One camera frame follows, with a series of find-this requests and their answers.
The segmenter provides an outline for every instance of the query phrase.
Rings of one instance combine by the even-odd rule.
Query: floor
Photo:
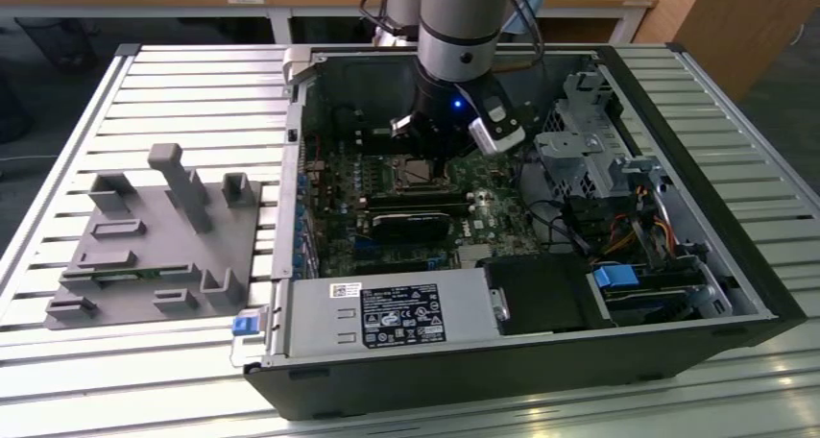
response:
[[[0,252],[16,232],[53,160],[20,156],[58,154],[85,103],[122,42],[218,44],[253,37],[246,27],[176,19],[94,20],[88,27],[100,64],[81,75],[57,73],[13,20],[0,19],[0,74],[34,117],[20,140],[0,145]],[[785,49],[740,107],[814,190],[820,191],[820,11],[805,24],[800,42]]]

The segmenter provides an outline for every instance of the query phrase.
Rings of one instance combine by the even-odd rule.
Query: warning label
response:
[[[444,315],[434,284],[361,289],[362,343],[368,349],[444,342]]]

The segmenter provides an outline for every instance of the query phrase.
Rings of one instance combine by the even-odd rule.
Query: barcode sticker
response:
[[[358,297],[360,282],[334,282],[330,284],[330,299],[341,297]]]

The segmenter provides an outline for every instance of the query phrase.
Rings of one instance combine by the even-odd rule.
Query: aluminum slotted table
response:
[[[664,46],[618,52],[809,316],[765,344],[641,385],[289,423],[233,366],[229,317],[46,330],[45,307],[93,208],[93,173],[161,183],[146,164],[157,142],[178,143],[204,182],[241,171],[264,183],[249,304],[268,302],[282,52],[142,46],[114,57],[0,262],[0,436],[781,436],[817,426],[817,196],[689,56]],[[650,154],[637,121],[626,125]],[[241,349],[253,356],[264,347]]]

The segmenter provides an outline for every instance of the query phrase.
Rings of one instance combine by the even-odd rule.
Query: blue latch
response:
[[[638,277],[632,265],[604,265],[592,272],[598,287],[637,286]]]
[[[233,335],[253,335],[258,333],[258,315],[237,316],[230,328]]]

